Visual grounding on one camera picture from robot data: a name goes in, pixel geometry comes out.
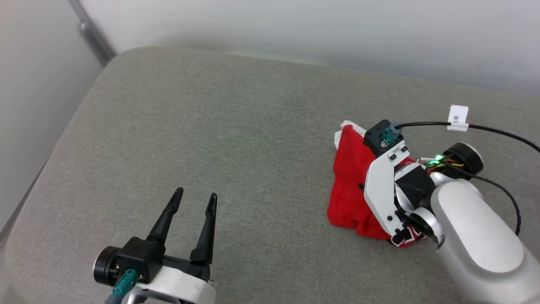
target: folded red fabric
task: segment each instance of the folded red fabric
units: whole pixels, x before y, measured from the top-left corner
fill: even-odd
[[[344,126],[334,161],[335,181],[328,205],[328,219],[332,225],[355,229],[359,235],[404,247],[423,236],[413,229],[404,229],[391,240],[364,200],[363,185],[369,165],[374,160],[371,150],[363,144],[363,137],[351,125]],[[408,158],[403,163],[412,161]]]

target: robotic arm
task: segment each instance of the robotic arm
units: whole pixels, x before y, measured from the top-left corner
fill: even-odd
[[[540,303],[540,263],[468,182],[483,169],[479,153],[457,143],[428,161],[431,168],[418,161],[403,164],[409,151],[395,126],[383,120],[364,137],[377,157],[364,197],[384,231],[393,236],[412,226],[435,242],[472,302]]]

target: white tag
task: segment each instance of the white tag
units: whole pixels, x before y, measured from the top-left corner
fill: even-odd
[[[452,105],[450,107],[450,113],[448,114],[448,122],[452,125],[447,126],[448,130],[454,131],[467,131],[469,126],[467,121],[467,114],[469,113],[469,107],[464,105]]]

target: gray fabric tablecloth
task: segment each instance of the gray fabric tablecloth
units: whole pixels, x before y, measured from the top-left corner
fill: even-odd
[[[199,50],[128,51],[58,142],[10,235],[6,267],[29,303],[101,303],[110,287],[92,278],[98,253],[146,236],[182,186],[167,254],[189,256],[216,192],[217,304],[461,302],[430,241],[398,249],[326,216],[343,120],[445,121],[452,104],[468,105],[471,123],[540,143],[539,98]],[[482,175],[516,197],[520,238],[540,256],[536,152],[477,130],[404,136],[413,156],[473,144]],[[476,184],[513,228],[508,197]]]

